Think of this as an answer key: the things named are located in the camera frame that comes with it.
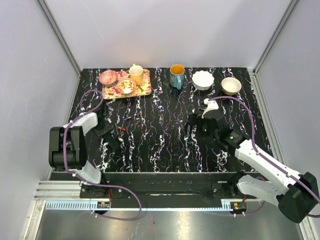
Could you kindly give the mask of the black remote control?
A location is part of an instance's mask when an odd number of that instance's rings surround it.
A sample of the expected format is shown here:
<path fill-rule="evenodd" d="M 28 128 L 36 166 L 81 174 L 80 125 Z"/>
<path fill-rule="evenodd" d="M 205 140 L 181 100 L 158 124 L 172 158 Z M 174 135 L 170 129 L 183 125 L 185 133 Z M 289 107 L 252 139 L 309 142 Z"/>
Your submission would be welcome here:
<path fill-rule="evenodd" d="M 111 135 L 105 135 L 104 139 L 114 151 L 118 151 L 121 148 L 119 141 Z"/>

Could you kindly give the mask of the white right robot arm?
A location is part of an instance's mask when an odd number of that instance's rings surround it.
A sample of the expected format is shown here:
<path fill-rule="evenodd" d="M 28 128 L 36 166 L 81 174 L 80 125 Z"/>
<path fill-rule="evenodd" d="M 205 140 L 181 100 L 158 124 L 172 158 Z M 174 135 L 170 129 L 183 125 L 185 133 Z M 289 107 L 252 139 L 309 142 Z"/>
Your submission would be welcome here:
<path fill-rule="evenodd" d="M 261 150 L 241 130 L 231 128 L 218 107 L 207 107 L 204 112 L 191 113 L 185 132 L 196 126 L 196 136 L 214 140 L 223 151 L 247 163 L 266 181 L 244 172 L 237 172 L 223 187 L 233 198 L 250 195 L 264 200 L 280 210 L 290 221 L 301 223 L 318 204 L 317 179 L 310 172 L 301 174 L 288 168 Z"/>

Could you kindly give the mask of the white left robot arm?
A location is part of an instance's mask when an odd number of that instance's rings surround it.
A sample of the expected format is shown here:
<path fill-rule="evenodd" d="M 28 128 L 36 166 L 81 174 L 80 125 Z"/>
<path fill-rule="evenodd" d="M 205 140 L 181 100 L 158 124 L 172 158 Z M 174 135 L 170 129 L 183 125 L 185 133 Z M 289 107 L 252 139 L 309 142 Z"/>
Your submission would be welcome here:
<path fill-rule="evenodd" d="M 105 120 L 104 104 L 94 111 L 84 112 L 69 124 L 54 126 L 49 131 L 48 163 L 50 167 L 62 169 L 91 185 L 91 192 L 98 198 L 108 193 L 108 185 L 102 182 L 102 173 L 88 160 L 85 137 L 90 131 L 99 137 L 110 131 Z"/>

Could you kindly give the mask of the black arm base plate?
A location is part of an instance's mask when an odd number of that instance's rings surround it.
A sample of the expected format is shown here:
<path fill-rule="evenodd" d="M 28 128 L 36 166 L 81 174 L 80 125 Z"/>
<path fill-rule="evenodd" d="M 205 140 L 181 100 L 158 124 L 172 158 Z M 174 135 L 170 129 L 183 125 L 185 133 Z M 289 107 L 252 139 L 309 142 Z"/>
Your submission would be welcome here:
<path fill-rule="evenodd" d="M 208 199 L 242 199 L 232 182 L 236 172 L 116 173 L 102 174 L 103 185 L 117 185 L 143 196 L 196 196 Z"/>

